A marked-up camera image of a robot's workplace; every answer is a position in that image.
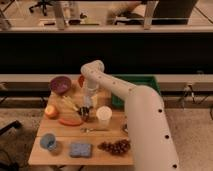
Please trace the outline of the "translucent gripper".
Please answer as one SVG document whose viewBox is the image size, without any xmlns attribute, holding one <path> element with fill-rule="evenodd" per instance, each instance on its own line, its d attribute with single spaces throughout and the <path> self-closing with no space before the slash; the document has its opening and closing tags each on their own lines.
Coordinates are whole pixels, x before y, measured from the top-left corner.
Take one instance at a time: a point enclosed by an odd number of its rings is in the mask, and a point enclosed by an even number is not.
<svg viewBox="0 0 213 171">
<path fill-rule="evenodd" d="M 98 103 L 98 88 L 99 85 L 97 83 L 94 83 L 89 80 L 85 80 L 83 84 L 83 102 L 84 102 L 84 97 L 97 97 L 97 103 Z"/>
</svg>

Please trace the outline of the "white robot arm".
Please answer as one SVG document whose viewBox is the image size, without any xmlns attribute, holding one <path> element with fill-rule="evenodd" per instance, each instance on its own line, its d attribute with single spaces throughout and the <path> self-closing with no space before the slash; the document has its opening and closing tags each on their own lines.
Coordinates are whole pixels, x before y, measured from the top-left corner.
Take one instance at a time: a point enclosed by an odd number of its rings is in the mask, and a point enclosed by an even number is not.
<svg viewBox="0 0 213 171">
<path fill-rule="evenodd" d="M 100 60 L 84 64 L 81 74 L 86 94 L 103 87 L 124 101 L 134 171 L 181 171 L 164 102 L 156 90 L 105 74 Z"/>
</svg>

